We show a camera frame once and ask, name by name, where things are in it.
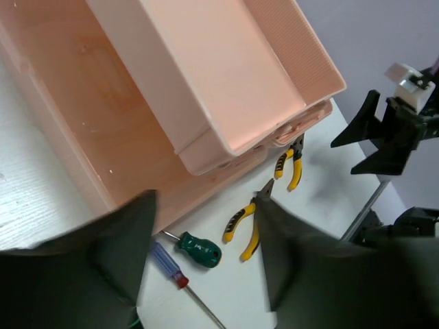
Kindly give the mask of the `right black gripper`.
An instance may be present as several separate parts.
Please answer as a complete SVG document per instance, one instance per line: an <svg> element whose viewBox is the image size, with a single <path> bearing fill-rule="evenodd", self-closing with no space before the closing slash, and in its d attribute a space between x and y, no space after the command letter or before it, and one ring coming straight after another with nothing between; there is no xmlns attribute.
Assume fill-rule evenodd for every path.
<svg viewBox="0 0 439 329"><path fill-rule="evenodd" d="M383 121L375 116L380 93L370 90L356 116L331 142L331 148L385 138L381 148L351 169L352 175L401 175L412 151L423 140L438 138L438 98L431 97L417 112L400 97L386 99Z"/></svg>

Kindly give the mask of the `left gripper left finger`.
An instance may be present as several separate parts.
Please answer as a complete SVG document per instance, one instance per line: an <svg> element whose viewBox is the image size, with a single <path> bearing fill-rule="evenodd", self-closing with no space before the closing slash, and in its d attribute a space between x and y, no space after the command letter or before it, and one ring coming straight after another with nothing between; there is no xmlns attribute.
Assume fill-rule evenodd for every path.
<svg viewBox="0 0 439 329"><path fill-rule="evenodd" d="M156 191L30 249L1 253L2 328L140 328Z"/></svg>

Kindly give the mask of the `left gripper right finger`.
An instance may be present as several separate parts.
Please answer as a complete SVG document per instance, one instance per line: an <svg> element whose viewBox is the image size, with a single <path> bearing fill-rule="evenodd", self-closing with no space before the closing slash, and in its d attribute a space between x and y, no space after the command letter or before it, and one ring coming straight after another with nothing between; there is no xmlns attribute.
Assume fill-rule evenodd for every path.
<svg viewBox="0 0 439 329"><path fill-rule="evenodd" d="M270 308L278 328L437 328L438 240L341 241L256 199Z"/></svg>

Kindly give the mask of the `pink plastic toolbox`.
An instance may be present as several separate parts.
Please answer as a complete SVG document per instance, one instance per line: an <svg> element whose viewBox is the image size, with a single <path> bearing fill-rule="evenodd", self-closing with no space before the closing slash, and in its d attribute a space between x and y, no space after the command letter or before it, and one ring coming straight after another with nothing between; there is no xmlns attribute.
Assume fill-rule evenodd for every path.
<svg viewBox="0 0 439 329"><path fill-rule="evenodd" d="M1 56L93 210L172 224L330 115L295 1L2 1Z"/></svg>

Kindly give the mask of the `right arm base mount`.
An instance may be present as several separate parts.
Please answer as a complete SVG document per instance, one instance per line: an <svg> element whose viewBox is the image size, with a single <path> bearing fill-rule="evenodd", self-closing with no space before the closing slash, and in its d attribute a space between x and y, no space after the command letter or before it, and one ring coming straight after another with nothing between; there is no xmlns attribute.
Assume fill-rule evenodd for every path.
<svg viewBox="0 0 439 329"><path fill-rule="evenodd" d="M393 224L382 223L370 210L348 240L364 247L375 247L383 241L409 237L437 237L438 209L412 207L399 215Z"/></svg>

